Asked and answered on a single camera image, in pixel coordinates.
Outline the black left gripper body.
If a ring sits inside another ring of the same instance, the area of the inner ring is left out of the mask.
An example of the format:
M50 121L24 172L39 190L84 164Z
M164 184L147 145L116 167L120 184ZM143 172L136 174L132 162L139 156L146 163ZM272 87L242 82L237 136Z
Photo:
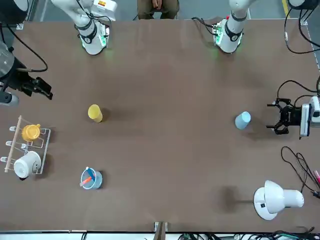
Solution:
M289 126L300 126L302 118L302 108L297 106L285 106L284 112L284 125Z

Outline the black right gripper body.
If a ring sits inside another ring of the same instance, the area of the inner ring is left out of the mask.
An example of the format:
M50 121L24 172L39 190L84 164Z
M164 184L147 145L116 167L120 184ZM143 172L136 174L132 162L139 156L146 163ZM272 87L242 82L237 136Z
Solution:
M31 96L34 89L33 81L34 79L27 72L11 71L3 77L3 86L4 89L9 87Z

